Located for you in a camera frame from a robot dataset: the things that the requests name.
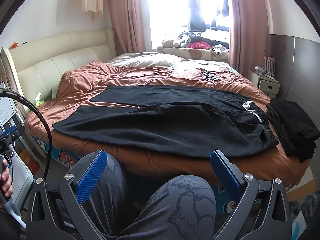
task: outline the orange star decoration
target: orange star decoration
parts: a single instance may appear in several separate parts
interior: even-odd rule
[[[14,44],[12,44],[11,47],[10,47],[10,49],[14,49],[14,48],[16,48],[16,47],[18,47],[18,43],[17,43],[17,42],[15,42]]]

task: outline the white drawstring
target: white drawstring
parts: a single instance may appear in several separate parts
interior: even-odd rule
[[[253,103],[253,101],[246,101],[242,104],[243,108],[251,113],[253,113],[256,117],[258,117],[259,121],[262,122],[261,118],[256,114],[254,110],[249,110],[250,104]]]

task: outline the cream leather headboard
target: cream leather headboard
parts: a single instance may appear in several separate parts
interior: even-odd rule
[[[0,53],[11,89],[33,104],[51,98],[52,88],[67,70],[91,60],[107,62],[116,57],[113,30],[63,33],[30,41]]]

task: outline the white nightstand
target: white nightstand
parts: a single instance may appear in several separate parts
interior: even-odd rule
[[[248,79],[255,84],[269,98],[275,98],[279,92],[280,84],[277,80],[273,80],[266,76],[258,76],[256,73],[249,70]]]

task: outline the stack of folded clothes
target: stack of folded clothes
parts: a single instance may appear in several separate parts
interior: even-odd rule
[[[267,115],[287,156],[295,156],[301,163],[312,158],[320,132],[296,102],[272,98]]]

